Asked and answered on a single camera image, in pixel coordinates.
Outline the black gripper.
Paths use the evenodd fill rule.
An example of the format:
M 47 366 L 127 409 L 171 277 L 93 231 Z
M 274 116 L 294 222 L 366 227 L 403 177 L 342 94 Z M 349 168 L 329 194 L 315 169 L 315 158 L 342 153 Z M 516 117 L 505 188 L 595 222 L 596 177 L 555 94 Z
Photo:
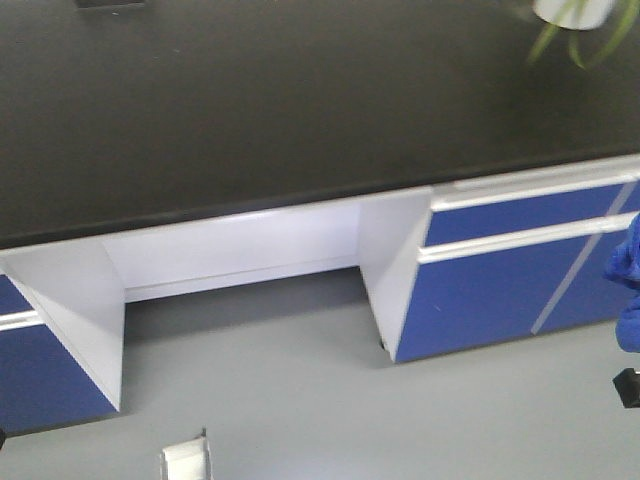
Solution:
M 625 408 L 638 408 L 640 403 L 639 372 L 625 368 L 613 378 L 614 387 Z

